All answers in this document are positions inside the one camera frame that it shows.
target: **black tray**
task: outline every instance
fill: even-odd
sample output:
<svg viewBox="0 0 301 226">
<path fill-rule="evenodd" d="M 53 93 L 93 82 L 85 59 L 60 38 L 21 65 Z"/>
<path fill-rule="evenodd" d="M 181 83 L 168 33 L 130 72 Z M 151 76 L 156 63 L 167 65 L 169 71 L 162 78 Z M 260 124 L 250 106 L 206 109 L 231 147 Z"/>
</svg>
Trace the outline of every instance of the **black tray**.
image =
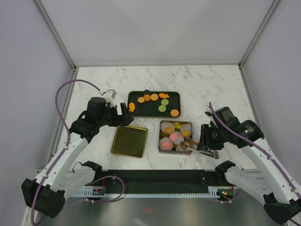
<svg viewBox="0 0 301 226">
<path fill-rule="evenodd" d="M 144 103 L 138 103 L 138 98 L 143 97 L 144 91 L 132 91 L 128 94 L 127 106 L 129 103 L 133 102 L 135 104 L 136 109 L 134 113 L 129 112 L 129 114 L 133 117 L 161 117 L 161 118 L 177 118 L 172 117 L 170 111 L 176 109 L 179 111 L 178 117 L 181 115 L 181 103 L 180 103 L 180 94 L 178 92 L 164 92 L 164 91 L 151 91 L 151 93 L 165 93 L 169 95 L 168 101 L 169 104 L 166 106 L 165 112 L 159 111 L 159 106 L 161 105 L 161 98 L 157 101 L 145 101 Z"/>
</svg>

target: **metal tin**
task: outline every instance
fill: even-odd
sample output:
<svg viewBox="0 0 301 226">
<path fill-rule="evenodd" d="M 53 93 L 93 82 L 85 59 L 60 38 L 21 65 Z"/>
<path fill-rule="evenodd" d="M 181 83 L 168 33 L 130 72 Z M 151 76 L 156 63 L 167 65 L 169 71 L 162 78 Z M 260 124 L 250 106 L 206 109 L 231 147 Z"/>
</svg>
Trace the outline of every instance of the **metal tin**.
<svg viewBox="0 0 301 226">
<path fill-rule="evenodd" d="M 190 138 L 192 138 L 192 123 L 190 121 L 167 121 L 167 120 L 162 120 L 160 122 L 160 126 L 162 123 L 164 122 L 170 122 L 174 125 L 174 130 L 180 132 L 180 128 L 182 125 L 184 124 L 190 124 L 191 125 L 191 135 Z M 179 155 L 191 155 L 192 151 L 176 151 L 177 145 L 173 144 L 173 149 L 171 149 L 170 151 L 166 151 L 166 150 L 161 150 L 159 147 L 159 142 L 161 139 L 163 138 L 169 138 L 169 134 L 166 134 L 165 132 L 163 132 L 161 129 L 159 129 L 159 141 L 158 141 L 158 150 L 159 153 L 162 154 L 179 154 Z"/>
<path fill-rule="evenodd" d="M 147 139 L 147 128 L 138 126 L 117 127 L 112 154 L 142 158 Z"/>
</svg>

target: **orange cookie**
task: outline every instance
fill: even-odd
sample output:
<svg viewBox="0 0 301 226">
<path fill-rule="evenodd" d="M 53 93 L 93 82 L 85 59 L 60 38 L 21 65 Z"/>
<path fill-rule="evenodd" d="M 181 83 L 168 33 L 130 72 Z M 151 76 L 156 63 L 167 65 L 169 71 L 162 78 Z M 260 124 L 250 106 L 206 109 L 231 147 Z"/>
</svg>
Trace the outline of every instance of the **orange cookie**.
<svg viewBox="0 0 301 226">
<path fill-rule="evenodd" d="M 144 103 L 144 102 L 145 102 L 145 100 L 144 100 L 144 98 L 143 98 L 143 97 L 139 97 L 137 101 L 138 101 L 138 103 L 140 103 L 140 104 L 142 104 L 142 103 Z"/>
<path fill-rule="evenodd" d="M 134 113 L 134 110 L 136 109 L 135 104 L 132 102 L 128 104 L 128 108 L 129 108 L 128 111 L 132 113 Z"/>
<path fill-rule="evenodd" d="M 167 99 L 167 98 L 169 98 L 169 95 L 165 94 L 165 93 L 160 93 L 159 97 L 162 98 L 162 99 Z"/>
<path fill-rule="evenodd" d="M 158 95 L 155 94 L 155 93 L 153 93 L 153 94 L 150 96 L 150 98 L 151 98 L 152 101 L 156 101 L 156 100 L 159 99 Z"/>
<path fill-rule="evenodd" d="M 173 117 L 178 117 L 180 113 L 179 113 L 178 110 L 173 109 L 173 110 L 171 110 L 170 114 L 171 114 L 171 116 L 173 116 Z"/>
<path fill-rule="evenodd" d="M 148 94 L 145 94 L 143 98 L 144 98 L 145 101 L 150 101 L 151 100 L 151 97 Z"/>
</svg>

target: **pink macaron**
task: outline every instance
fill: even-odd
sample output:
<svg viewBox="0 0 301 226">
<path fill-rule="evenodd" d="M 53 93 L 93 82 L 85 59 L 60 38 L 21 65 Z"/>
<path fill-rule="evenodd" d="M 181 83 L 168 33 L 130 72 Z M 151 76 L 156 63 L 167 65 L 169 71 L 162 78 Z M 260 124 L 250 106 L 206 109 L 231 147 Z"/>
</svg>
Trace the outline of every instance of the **pink macaron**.
<svg viewBox="0 0 301 226">
<path fill-rule="evenodd" d="M 169 139 L 171 139 L 171 141 L 176 141 L 178 139 L 178 134 L 176 133 L 172 133 L 170 136 L 169 136 Z"/>
<path fill-rule="evenodd" d="M 170 143 L 167 141 L 164 141 L 161 146 L 162 146 L 163 150 L 168 150 L 170 148 Z"/>
</svg>

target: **yellow candy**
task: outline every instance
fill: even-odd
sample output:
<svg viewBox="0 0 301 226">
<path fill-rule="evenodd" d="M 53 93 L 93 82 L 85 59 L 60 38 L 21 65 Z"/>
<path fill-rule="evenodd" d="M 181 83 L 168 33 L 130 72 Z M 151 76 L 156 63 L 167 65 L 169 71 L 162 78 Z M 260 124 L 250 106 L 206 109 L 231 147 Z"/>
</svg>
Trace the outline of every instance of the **yellow candy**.
<svg viewBox="0 0 301 226">
<path fill-rule="evenodd" d="M 169 134 L 169 133 L 172 133 L 172 132 L 173 132 L 173 128 L 171 128 L 171 127 L 166 127 L 165 133 Z"/>
<path fill-rule="evenodd" d="M 189 130 L 184 130 L 184 131 L 182 131 L 181 134 L 182 134 L 183 137 L 189 137 L 191 135 Z"/>
</svg>

